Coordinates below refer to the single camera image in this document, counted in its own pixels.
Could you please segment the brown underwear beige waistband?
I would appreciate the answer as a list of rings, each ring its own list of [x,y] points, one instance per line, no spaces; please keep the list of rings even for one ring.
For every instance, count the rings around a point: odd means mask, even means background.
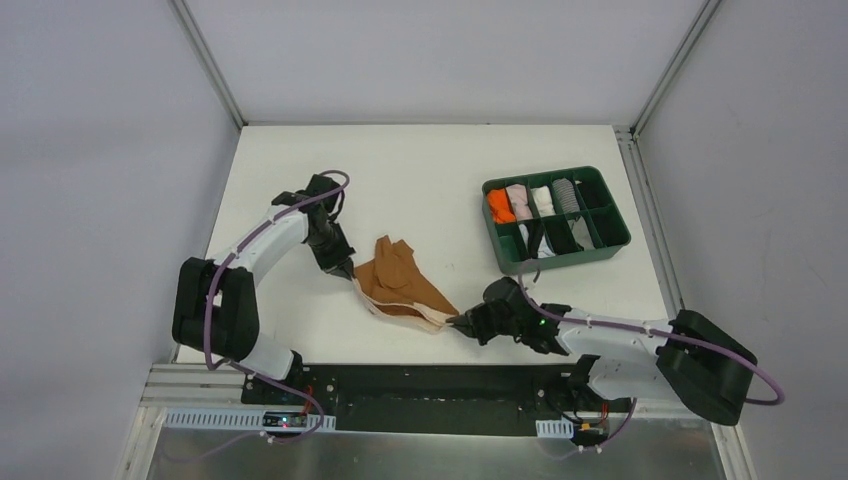
[[[378,238],[371,260],[354,268],[354,285],[377,318],[429,334],[438,334],[457,308],[421,272],[414,249],[387,235]]]

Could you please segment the green divided plastic tray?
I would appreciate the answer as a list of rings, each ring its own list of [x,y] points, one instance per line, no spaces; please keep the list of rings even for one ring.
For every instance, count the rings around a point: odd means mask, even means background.
[[[562,211],[552,188],[556,179],[566,178],[575,185],[580,210],[574,213]],[[521,184],[527,188],[529,206],[533,218],[509,224],[496,224],[489,211],[486,194],[493,189]],[[531,189],[547,186],[550,189],[556,214],[541,217],[536,209]],[[482,185],[483,217],[490,237],[493,252],[501,272],[513,275],[527,261],[534,261],[542,270],[563,268],[590,262],[607,260],[615,256],[631,242],[631,233],[612,196],[612,192],[600,170],[581,166],[541,173],[532,173],[488,180]],[[583,216],[595,245],[591,251],[582,251],[574,241],[568,221]],[[542,224],[547,240],[556,253],[554,257],[531,259],[528,256],[518,225],[522,223]]]

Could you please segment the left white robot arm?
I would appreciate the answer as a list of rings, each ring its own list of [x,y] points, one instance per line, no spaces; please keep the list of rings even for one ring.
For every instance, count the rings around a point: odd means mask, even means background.
[[[299,353],[260,327],[257,287],[293,248],[306,245],[320,271],[354,278],[349,244],[337,222],[349,176],[340,170],[313,175],[308,185],[284,191],[262,220],[223,252],[190,257],[180,269],[171,336],[201,352],[210,369],[225,362],[267,377],[266,389],[281,404],[297,402],[305,390]]]

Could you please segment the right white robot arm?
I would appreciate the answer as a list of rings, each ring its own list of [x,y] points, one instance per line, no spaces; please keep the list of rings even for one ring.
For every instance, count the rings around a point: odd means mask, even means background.
[[[756,356],[702,314],[672,319],[596,315],[566,304],[536,303],[510,277],[490,284],[480,304],[448,325],[485,345],[506,336],[540,354],[573,356],[569,400],[583,410],[604,400],[678,400],[712,423],[738,424]]]

